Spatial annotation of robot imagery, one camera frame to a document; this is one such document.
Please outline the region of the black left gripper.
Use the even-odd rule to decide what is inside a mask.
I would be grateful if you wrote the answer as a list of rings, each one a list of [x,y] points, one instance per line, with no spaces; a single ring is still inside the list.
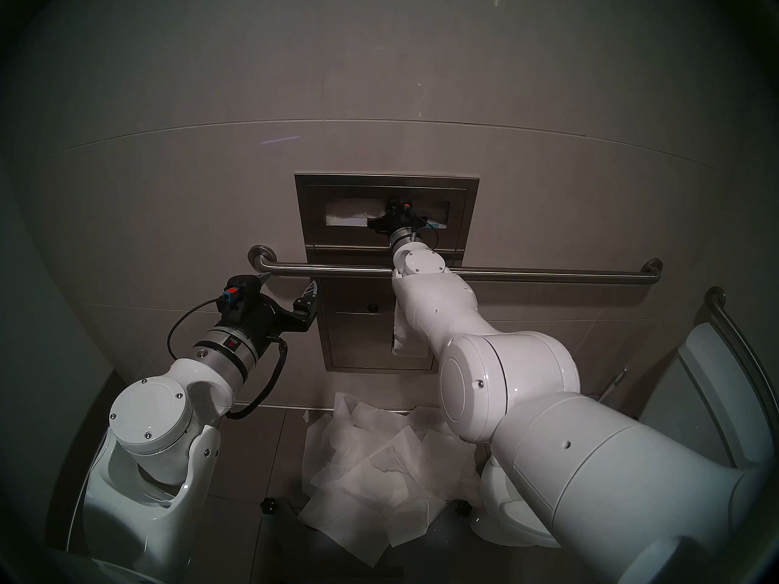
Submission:
[[[255,351],[266,351],[285,332],[307,332],[318,310],[317,282],[312,280],[294,302],[294,318],[270,297],[249,297],[230,303],[219,299],[219,326],[238,330]]]

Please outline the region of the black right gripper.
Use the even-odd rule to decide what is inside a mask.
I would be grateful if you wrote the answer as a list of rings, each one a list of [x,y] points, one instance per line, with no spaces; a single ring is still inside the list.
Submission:
[[[418,231],[426,228],[426,219],[413,213],[386,213],[382,217],[367,219],[367,228],[378,234],[393,234],[403,228]]]

